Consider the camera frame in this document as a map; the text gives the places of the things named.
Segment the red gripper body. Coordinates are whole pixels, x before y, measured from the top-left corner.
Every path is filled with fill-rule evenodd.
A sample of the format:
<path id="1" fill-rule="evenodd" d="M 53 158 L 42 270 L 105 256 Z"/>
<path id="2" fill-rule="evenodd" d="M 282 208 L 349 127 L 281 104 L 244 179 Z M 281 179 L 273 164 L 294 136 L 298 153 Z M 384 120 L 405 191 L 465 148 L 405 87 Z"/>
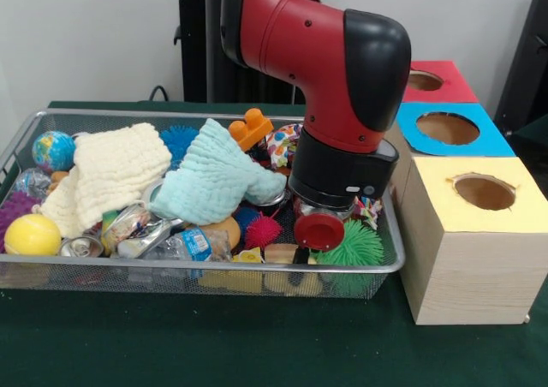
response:
<path id="1" fill-rule="evenodd" d="M 332 212 L 313 211 L 297 217 L 294 236 L 297 244 L 320 252 L 329 252 L 341 244 L 344 223 Z"/>

